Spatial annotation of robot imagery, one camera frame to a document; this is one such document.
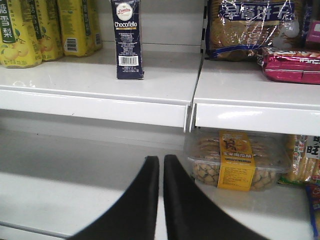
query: biscuit package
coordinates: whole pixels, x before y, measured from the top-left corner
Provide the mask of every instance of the biscuit package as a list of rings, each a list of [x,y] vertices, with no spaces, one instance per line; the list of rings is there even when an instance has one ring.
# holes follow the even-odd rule
[[[320,136],[288,135],[286,151],[292,167],[287,174],[281,176],[280,183],[320,184]]]
[[[290,161],[279,142],[269,136],[235,131],[194,131],[184,153],[192,176],[207,185],[240,191],[274,187]]]
[[[264,75],[272,81],[320,84],[320,50],[262,47],[257,60]]]
[[[262,46],[300,47],[303,11],[303,0],[209,0],[206,52],[249,61]]]

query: red snack package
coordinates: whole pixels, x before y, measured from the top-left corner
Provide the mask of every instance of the red snack package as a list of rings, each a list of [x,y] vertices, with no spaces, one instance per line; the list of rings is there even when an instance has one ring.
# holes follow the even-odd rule
[[[281,50],[262,47],[258,64],[270,80],[301,84],[320,84],[320,51]]]

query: yellow pear juice box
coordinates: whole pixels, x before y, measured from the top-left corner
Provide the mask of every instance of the yellow pear juice box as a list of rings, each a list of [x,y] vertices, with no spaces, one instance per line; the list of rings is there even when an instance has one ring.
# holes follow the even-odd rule
[[[88,0],[89,20],[92,30],[92,41],[94,51],[98,51],[103,48],[101,40],[101,29],[99,22],[97,0]]]
[[[56,0],[29,0],[33,27],[42,61],[55,61],[64,54]]]
[[[86,57],[94,53],[88,0],[58,0],[64,55]]]
[[[0,61],[6,68],[30,68],[42,56],[29,0],[0,0]]]

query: barcode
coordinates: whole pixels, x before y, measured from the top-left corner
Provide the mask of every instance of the barcode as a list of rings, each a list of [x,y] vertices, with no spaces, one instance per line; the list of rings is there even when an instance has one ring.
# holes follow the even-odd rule
[[[78,52],[78,43],[76,38],[68,38],[66,40],[66,49],[68,52]]]
[[[138,66],[138,56],[119,56],[119,66]]]
[[[95,45],[100,45],[101,44],[101,37],[100,37],[100,33],[97,33],[95,35]]]

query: white shelf surface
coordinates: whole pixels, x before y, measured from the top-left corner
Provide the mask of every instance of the white shelf surface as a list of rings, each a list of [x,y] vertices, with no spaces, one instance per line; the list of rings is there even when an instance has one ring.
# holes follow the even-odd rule
[[[204,60],[194,104],[199,127],[320,135],[320,85],[270,81],[254,62]]]
[[[42,235],[34,232],[0,226],[0,238],[3,240],[63,240],[63,238]]]
[[[275,186],[262,192],[197,186],[224,212],[270,240],[313,240],[304,189]]]
[[[72,236],[119,199],[146,156],[163,169],[166,154],[182,151],[0,130],[0,226]],[[159,181],[156,239],[165,240],[162,170]]]
[[[0,109],[184,127],[200,53],[144,51],[144,80],[117,80],[114,49],[0,69]]]

